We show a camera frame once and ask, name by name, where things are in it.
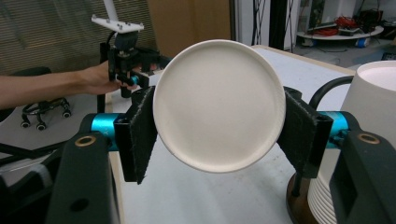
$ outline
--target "table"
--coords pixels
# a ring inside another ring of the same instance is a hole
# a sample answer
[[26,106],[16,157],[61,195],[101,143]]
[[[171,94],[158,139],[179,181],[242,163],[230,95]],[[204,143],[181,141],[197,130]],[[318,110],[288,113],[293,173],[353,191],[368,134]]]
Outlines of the table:
[[[42,119],[47,123],[47,129],[36,129],[38,123],[35,116],[30,116],[31,127],[21,127],[21,114],[24,106],[15,108],[11,115],[0,122],[0,143],[25,149],[36,149],[67,141],[73,137],[79,129],[82,119],[89,113],[96,112],[96,96],[81,94],[66,97],[70,103],[72,116],[63,118],[62,109],[57,107],[48,111]],[[0,159],[8,157],[8,154],[0,153]],[[42,162],[44,158],[36,160],[21,160],[0,167],[0,174],[10,186],[27,174],[30,166]]]
[[[284,86],[308,102],[323,84],[354,71],[265,46],[253,47],[275,69]],[[150,78],[155,85],[160,75]],[[330,91],[318,110],[339,110],[348,86]],[[113,112],[125,112],[129,100],[111,94]],[[185,165],[157,138],[146,178],[139,186],[122,181],[117,153],[112,155],[124,223],[291,223],[286,188],[294,169],[275,145],[260,161],[229,174],[209,174]]]

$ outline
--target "wall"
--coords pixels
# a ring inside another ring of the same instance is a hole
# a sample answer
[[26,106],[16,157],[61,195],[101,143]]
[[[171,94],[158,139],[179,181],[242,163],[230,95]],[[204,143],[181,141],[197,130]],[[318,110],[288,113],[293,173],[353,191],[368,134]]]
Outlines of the wall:
[[[363,0],[357,0],[357,9],[361,6]],[[396,0],[365,0],[362,10],[377,8],[377,1],[380,2],[379,9],[384,11],[382,19],[396,17]]]
[[[260,11],[264,9],[262,24],[262,44],[268,45],[268,32],[269,32],[269,20],[270,20],[270,4],[262,4]],[[235,1],[235,11],[236,11],[236,40],[246,44],[251,45],[251,38],[253,33],[253,1]]]

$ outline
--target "white cup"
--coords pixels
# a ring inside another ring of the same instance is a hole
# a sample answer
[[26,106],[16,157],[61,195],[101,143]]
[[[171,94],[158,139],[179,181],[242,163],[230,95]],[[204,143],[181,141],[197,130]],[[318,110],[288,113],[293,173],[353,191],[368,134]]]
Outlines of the white cup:
[[385,137],[396,148],[396,61],[359,67],[341,110],[351,113],[364,131]]

